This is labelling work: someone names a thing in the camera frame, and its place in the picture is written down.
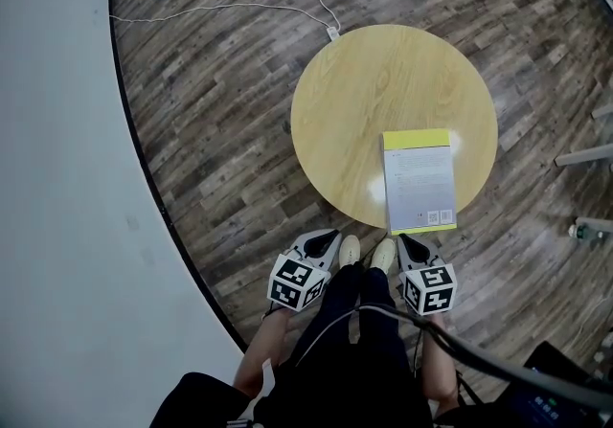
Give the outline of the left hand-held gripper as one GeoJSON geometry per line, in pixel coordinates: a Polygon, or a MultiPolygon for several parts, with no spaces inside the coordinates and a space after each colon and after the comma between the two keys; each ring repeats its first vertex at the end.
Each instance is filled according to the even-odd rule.
{"type": "Polygon", "coordinates": [[[280,253],[269,276],[267,299],[299,312],[313,304],[324,292],[331,277],[342,235],[323,229],[298,236],[280,253]]]}

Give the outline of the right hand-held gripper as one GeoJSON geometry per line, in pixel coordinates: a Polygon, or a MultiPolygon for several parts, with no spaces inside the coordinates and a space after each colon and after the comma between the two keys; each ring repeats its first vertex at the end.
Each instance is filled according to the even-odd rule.
{"type": "Polygon", "coordinates": [[[410,311],[429,316],[453,307],[458,288],[456,275],[433,242],[398,235],[397,257],[402,298],[410,311]]]}

